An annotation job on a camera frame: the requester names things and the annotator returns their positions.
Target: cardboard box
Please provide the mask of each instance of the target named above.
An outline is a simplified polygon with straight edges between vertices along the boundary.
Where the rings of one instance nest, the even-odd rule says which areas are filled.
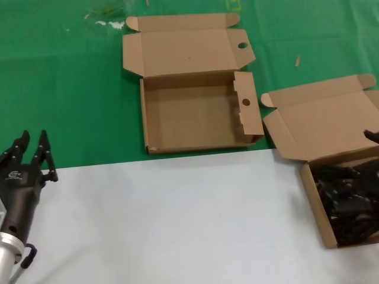
[[[237,14],[129,17],[123,66],[140,81],[148,153],[246,147],[263,137]]]
[[[364,130],[379,132],[379,91],[373,75],[353,75],[265,93],[261,102],[277,109],[264,123],[280,155],[307,162],[301,171],[322,239],[338,244],[311,171],[324,165],[354,166],[379,157]],[[379,243],[372,236],[363,244]]]

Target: cardboard tab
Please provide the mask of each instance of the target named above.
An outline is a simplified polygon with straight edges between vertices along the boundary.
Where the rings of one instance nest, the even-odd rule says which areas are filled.
[[[346,76],[265,93],[261,97],[261,102],[266,107],[281,108],[316,99],[330,98],[344,93],[361,91],[375,86],[375,84],[376,79],[371,74]]]
[[[197,14],[154,17],[128,17],[126,25],[134,31],[185,31],[227,28],[238,24],[238,14]]]
[[[230,46],[233,50],[237,69],[241,69],[255,60],[253,48],[250,45],[248,34],[245,30],[227,30]]]
[[[123,67],[144,76],[141,34],[123,36]]]
[[[239,116],[243,132],[246,135],[263,135],[253,74],[251,72],[235,72],[234,87],[238,95]]]
[[[379,91],[365,91],[366,96],[379,109]]]

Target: robotic hand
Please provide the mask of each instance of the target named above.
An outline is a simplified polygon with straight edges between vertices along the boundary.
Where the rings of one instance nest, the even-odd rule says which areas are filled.
[[[44,130],[31,163],[21,164],[29,140],[28,131],[24,131],[23,136],[14,140],[12,147],[0,156],[0,284],[15,283],[33,261],[37,250],[27,244],[27,239],[34,211],[46,182],[58,181]],[[44,161],[49,167],[46,175],[41,171]],[[13,265],[21,261],[26,247],[31,249],[30,254],[11,278]]]

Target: white table surface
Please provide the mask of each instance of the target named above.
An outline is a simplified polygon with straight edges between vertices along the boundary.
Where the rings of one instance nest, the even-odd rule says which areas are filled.
[[[276,151],[60,169],[29,284],[378,283],[379,246],[326,250]]]

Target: green tablecloth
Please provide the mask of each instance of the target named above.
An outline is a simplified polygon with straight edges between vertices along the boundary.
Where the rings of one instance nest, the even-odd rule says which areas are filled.
[[[0,0],[0,149],[24,129],[35,147],[46,129],[57,167],[156,159],[144,151],[137,78],[121,65],[121,37],[131,31],[96,22],[228,11],[248,31],[259,96],[379,75],[379,0],[150,0],[150,7],[145,0]]]

